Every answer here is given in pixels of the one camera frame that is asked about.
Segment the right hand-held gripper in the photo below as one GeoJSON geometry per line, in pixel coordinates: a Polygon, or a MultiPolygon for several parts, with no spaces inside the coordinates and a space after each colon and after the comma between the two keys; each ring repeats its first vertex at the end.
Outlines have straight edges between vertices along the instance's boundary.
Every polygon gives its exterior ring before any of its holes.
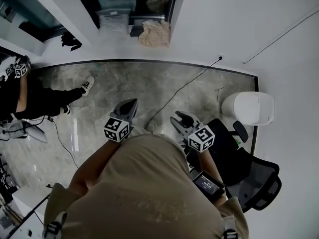
{"type": "Polygon", "coordinates": [[[170,123],[179,134],[183,135],[188,147],[202,153],[213,145],[215,134],[208,125],[199,123],[196,115],[187,111],[176,111],[175,114],[180,120],[170,117],[170,123]]]}

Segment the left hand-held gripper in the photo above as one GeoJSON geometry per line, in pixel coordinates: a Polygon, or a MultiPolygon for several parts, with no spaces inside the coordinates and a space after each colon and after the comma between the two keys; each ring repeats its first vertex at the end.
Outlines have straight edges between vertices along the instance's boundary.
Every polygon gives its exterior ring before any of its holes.
{"type": "Polygon", "coordinates": [[[133,118],[136,115],[138,99],[128,99],[118,103],[104,125],[104,134],[108,140],[122,141],[133,130],[133,118]]]}

